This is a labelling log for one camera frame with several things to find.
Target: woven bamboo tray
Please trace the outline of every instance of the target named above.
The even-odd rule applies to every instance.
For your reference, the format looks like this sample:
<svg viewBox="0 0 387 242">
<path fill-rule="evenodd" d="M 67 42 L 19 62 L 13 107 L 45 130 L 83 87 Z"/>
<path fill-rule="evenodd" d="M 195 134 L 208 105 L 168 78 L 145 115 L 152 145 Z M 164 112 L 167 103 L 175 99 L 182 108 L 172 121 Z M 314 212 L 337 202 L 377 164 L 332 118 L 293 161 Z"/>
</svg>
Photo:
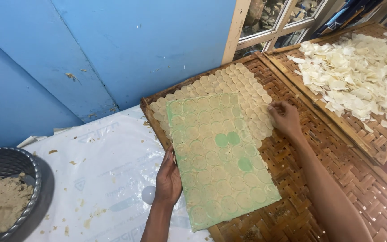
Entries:
<svg viewBox="0 0 387 242">
<path fill-rule="evenodd" d="M 311 43 L 326 44 L 337 41 L 341 35 L 346 33 L 365 34 L 377 38 L 384 38 L 383 33 L 387 32 L 387 28 L 373 22 L 366 22 L 347 28 L 333 35 L 324 36 L 311 40 Z M 380 125 L 381 120 L 385 115 L 371 114 L 377 122 L 367 120 L 368 126 L 373 129 L 373 133 L 364 129 L 364 124 L 358 118 L 353 117 L 350 113 L 346 113 L 338 117 L 334 112 L 325 108 L 325 103 L 320 101 L 321 94 L 315 95 L 307 87 L 304 86 L 302 76 L 295 74 L 294 70 L 298 70 L 298 64 L 292 60 L 288 60 L 287 56 L 295 56 L 305 58 L 304 54 L 299 51 L 300 44 L 279 48 L 268 51 L 265 56 L 294 84 L 296 85 L 309 99 L 315 107 L 325 112 L 353 141 L 354 143 L 368 155 L 378 165 L 383 165 L 387 160 L 387 128 Z"/>
<path fill-rule="evenodd" d="M 316 110 L 309 99 L 260 52 L 236 62 L 244 63 L 275 101 L 286 100 L 298 108 L 304 136 L 322 164 L 360 211 L 374 241 L 387 241 L 387 175 L 354 147 L 353 142 L 326 115 Z M 141 98 L 140 107 L 164 148 L 170 142 L 153 118 L 149 104 L 218 69 Z M 258 150 L 268 163 L 282 200 L 231 222 L 210 227 L 214 241 L 328 241 L 322 226 L 314 218 L 315 210 L 308 198 L 302 167 L 292 156 L 294 149 L 289 141 L 275 129 L 272 137 L 262 141 Z"/>
</svg>

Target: plastic tablecloth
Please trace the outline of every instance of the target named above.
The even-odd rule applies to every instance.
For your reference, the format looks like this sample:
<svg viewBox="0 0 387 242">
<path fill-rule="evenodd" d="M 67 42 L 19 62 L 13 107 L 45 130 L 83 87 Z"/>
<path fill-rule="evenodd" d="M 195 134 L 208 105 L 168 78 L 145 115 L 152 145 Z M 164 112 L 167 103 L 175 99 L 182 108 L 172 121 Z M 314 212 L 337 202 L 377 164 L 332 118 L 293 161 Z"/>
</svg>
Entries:
<svg viewBox="0 0 387 242">
<path fill-rule="evenodd" d="M 164 150 L 139 106 L 23 147 L 51 168 L 55 186 L 46 216 L 25 241 L 138 242 Z M 169 242 L 212 241 L 191 232 L 183 194 L 171 217 Z"/>
</svg>

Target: dough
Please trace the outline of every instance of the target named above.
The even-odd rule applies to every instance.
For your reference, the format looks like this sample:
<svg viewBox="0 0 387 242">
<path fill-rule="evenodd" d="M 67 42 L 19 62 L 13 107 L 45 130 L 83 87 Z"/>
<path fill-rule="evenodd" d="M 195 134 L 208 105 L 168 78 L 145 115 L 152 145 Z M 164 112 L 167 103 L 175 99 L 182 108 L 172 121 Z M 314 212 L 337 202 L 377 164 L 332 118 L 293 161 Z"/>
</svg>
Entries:
<svg viewBox="0 0 387 242">
<path fill-rule="evenodd" d="M 33 186 L 22 183 L 19 178 L 0 178 L 0 233 L 7 232 L 20 217 L 32 195 Z"/>
</svg>

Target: person's right hand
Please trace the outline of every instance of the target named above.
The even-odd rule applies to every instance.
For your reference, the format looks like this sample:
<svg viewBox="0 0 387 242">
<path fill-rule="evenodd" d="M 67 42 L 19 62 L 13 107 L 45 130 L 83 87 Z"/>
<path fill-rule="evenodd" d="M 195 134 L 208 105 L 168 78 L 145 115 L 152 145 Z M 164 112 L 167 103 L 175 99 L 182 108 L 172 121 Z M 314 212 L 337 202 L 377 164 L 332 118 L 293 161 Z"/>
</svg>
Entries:
<svg viewBox="0 0 387 242">
<path fill-rule="evenodd" d="M 286 101 L 272 102 L 268 112 L 275 120 L 276 128 L 288 138 L 303 136 L 298 110 Z"/>
</svg>

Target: gray bowl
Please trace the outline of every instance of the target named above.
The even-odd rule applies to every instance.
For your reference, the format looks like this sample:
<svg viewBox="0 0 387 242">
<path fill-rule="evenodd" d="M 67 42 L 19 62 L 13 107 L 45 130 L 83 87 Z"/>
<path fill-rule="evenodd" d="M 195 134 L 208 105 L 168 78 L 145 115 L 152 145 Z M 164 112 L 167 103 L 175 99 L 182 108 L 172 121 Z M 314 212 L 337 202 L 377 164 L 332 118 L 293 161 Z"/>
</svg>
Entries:
<svg viewBox="0 0 387 242">
<path fill-rule="evenodd" d="M 0 148 L 0 177 L 17 177 L 21 172 L 27 175 L 25 182 L 33 185 L 34 190 L 19 219 L 7 232 L 0 233 L 0 242 L 9 238 L 25 221 L 34 208 L 41 190 L 41 171 L 35 157 L 28 151 L 19 148 Z"/>
</svg>

